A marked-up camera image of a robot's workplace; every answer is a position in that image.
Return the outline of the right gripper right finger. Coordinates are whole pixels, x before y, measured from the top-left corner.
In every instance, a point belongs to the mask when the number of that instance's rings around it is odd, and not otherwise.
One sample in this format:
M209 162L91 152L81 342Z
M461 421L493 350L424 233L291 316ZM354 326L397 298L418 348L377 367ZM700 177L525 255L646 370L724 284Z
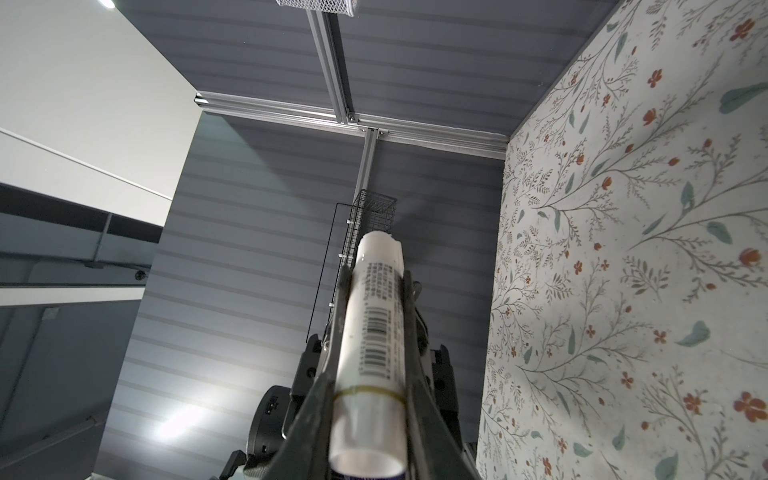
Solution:
M460 451L426 382L418 347L411 273L404 272L404 365L409 479L476 479Z

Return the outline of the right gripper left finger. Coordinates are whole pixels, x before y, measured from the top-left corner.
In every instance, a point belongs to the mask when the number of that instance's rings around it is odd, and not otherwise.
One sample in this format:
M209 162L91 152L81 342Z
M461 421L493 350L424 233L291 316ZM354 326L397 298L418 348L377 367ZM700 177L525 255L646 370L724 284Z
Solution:
M329 444L333 396L351 270L344 267L336 285L337 300L322 336L314 382L283 445L262 471L261 479L331 479Z

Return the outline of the white glue stick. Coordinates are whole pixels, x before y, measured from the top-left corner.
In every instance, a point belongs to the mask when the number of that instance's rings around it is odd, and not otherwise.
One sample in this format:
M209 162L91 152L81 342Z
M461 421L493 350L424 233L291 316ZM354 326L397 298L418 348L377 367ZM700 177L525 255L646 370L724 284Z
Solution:
M407 468L402 245L373 231L359 243L340 345L328 447L331 469L391 479Z

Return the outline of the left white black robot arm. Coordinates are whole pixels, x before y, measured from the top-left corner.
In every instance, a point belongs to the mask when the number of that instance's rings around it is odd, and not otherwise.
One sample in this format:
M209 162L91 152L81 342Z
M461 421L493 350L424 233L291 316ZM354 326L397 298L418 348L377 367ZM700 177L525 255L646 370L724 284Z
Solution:
M254 415L246 449L231 453L219 479L243 479L244 469L254 467L255 477L283 445L299 410L313 385L321 356L321 340L314 334L303 352L291 387L273 386L264 394ZM445 346L430 351L435 403L458 449L464 449L459 421L459 402L453 366Z

